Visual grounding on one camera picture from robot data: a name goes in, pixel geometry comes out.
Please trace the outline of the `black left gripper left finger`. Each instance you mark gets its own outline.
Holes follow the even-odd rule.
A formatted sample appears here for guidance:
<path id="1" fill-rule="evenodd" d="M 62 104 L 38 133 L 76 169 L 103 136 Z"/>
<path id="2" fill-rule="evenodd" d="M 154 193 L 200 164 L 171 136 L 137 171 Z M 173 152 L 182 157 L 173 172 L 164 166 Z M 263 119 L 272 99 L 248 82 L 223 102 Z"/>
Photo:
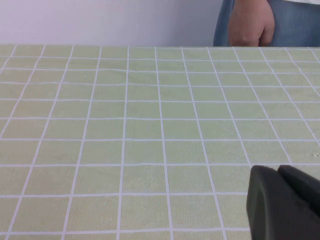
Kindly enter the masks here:
<path id="1" fill-rule="evenodd" d="M 246 212 L 253 240 L 320 238 L 320 216 L 272 168 L 251 168 Z"/>

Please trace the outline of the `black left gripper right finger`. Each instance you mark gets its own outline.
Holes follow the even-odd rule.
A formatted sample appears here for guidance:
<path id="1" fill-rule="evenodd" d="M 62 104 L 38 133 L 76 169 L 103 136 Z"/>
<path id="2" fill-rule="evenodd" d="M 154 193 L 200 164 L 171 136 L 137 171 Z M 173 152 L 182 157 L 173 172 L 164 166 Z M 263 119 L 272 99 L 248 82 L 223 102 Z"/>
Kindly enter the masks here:
<path id="1" fill-rule="evenodd" d="M 303 199 L 309 208 L 320 216 L 320 181 L 315 177 L 290 165 L 280 165 L 277 172 Z"/>

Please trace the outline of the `person's right hand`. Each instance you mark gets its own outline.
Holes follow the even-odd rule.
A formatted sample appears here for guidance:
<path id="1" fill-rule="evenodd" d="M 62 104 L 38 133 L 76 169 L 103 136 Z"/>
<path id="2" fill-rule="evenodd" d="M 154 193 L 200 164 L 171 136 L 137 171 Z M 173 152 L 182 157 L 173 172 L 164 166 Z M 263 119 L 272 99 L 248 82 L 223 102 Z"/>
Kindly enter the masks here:
<path id="1" fill-rule="evenodd" d="M 228 21 L 232 47 L 263 47 L 271 43 L 275 29 L 272 8 L 266 0 L 236 0 Z"/>

